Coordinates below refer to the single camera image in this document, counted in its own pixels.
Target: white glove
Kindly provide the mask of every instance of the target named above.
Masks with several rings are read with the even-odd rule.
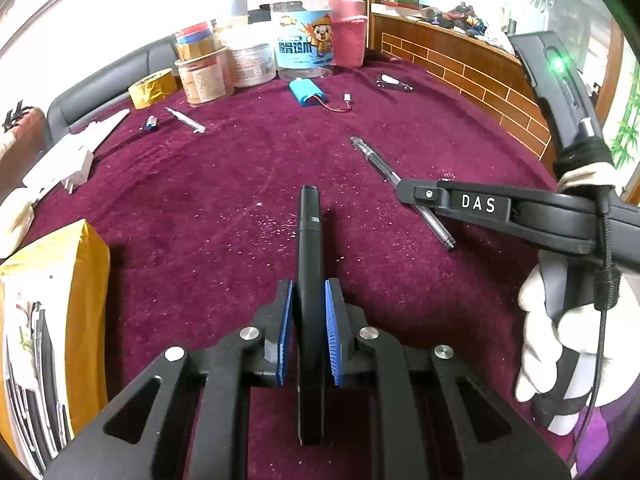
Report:
[[[564,262],[563,256],[543,253],[541,257]],[[545,286],[536,266],[518,295],[520,308],[527,315],[524,323],[522,368],[516,382],[515,397],[520,402],[530,400],[536,393],[546,393],[556,383],[556,362],[562,354],[562,345],[577,352],[596,354],[600,313],[593,303],[567,311],[555,327],[546,314]],[[602,380],[596,406],[609,404],[620,398],[634,383],[640,373],[640,306],[638,300],[622,277],[618,303],[607,313]],[[568,434],[577,422],[578,415],[556,417],[563,419],[550,431]]]

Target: gold tape roll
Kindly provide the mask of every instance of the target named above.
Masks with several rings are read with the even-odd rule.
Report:
[[[140,110],[169,97],[177,89],[172,70],[165,68],[133,83],[129,87],[129,95],[136,110]]]

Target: blue battery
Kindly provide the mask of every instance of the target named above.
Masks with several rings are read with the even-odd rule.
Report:
[[[294,79],[289,83],[289,88],[298,102],[303,106],[320,104],[318,99],[312,99],[313,96],[317,96],[326,102],[326,95],[324,95],[324,92],[322,92],[311,79]]]

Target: leather couch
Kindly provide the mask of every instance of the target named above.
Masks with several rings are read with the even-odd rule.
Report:
[[[173,35],[149,43],[56,97],[47,122],[52,143],[57,143],[71,131],[87,126],[101,111],[129,97],[129,86],[158,70],[173,68],[178,59]]]

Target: label with cartoon character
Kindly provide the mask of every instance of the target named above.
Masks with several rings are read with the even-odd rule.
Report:
[[[313,68],[334,60],[334,28],[328,10],[272,12],[278,28],[276,58],[281,68]]]

